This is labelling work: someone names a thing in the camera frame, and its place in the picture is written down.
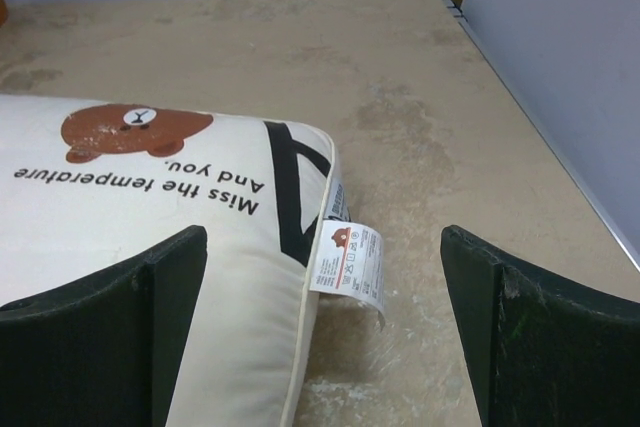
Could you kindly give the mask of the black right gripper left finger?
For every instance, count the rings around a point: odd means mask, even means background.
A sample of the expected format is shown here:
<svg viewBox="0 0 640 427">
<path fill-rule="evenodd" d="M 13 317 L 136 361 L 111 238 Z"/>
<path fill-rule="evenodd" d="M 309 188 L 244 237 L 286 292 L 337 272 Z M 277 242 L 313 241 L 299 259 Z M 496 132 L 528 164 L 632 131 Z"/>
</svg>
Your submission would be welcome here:
<svg viewBox="0 0 640 427">
<path fill-rule="evenodd" d="M 165 425 L 206 261 L 206 230 L 190 226 L 3 305 L 2 425 Z"/>
</svg>

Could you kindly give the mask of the white pillow insert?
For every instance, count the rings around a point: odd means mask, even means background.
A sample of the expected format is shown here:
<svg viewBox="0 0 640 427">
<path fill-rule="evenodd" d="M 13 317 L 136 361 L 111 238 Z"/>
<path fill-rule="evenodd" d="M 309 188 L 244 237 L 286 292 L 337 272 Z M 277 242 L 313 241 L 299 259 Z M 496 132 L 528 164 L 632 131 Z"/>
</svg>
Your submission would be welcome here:
<svg viewBox="0 0 640 427">
<path fill-rule="evenodd" d="M 163 426 L 289 426 L 319 297 L 382 309 L 323 131 L 97 100 L 1 98 L 1 308 L 190 226 L 207 261 Z"/>
</svg>

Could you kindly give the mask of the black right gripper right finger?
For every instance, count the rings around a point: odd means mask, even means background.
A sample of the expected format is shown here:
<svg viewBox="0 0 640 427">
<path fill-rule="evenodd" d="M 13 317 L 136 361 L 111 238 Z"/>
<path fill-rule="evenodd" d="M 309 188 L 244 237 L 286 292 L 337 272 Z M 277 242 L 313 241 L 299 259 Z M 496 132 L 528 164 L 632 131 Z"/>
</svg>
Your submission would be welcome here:
<svg viewBox="0 0 640 427">
<path fill-rule="evenodd" d="M 456 225 L 440 257 L 482 425 L 638 425 L 638 303 Z"/>
</svg>

